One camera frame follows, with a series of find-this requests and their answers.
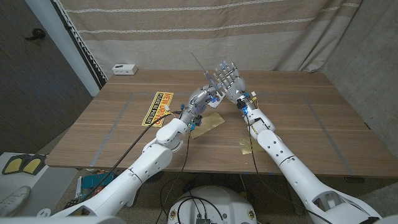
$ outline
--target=wooden table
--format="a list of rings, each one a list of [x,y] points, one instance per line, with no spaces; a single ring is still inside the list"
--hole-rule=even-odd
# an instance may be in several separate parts
[[[241,72],[248,92],[278,134],[314,174],[398,177],[398,161],[364,124],[322,73]],[[157,91],[174,92],[170,108],[179,110],[193,90],[208,84],[201,71],[140,70],[113,76],[50,153],[54,167],[110,168],[145,129],[141,126]],[[187,172],[254,173],[252,156],[238,141],[248,136],[241,112],[226,98],[217,109],[225,123],[190,140]],[[167,124],[172,119],[165,119]],[[159,128],[150,128],[120,163],[130,166]],[[169,171],[181,169],[185,147],[174,154]],[[259,172],[280,174],[265,151],[255,152]]]

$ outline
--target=door handle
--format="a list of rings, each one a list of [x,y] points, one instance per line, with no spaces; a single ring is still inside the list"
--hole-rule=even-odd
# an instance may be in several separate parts
[[[42,29],[35,28],[32,30],[33,37],[25,37],[25,40],[37,40],[45,37],[45,32]]]

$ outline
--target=door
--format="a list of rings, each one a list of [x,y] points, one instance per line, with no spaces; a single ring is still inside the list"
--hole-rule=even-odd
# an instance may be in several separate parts
[[[92,97],[23,0],[0,3],[0,154],[35,153],[68,128]]]

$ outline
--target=white box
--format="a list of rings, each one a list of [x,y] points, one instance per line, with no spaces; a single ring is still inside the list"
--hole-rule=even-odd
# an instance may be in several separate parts
[[[115,75],[133,75],[137,71],[135,64],[116,64],[112,71]]]

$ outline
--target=white sneaker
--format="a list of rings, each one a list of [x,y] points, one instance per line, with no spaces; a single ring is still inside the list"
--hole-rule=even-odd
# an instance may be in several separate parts
[[[0,202],[0,217],[12,216],[24,204],[30,192],[29,186],[23,186]]]

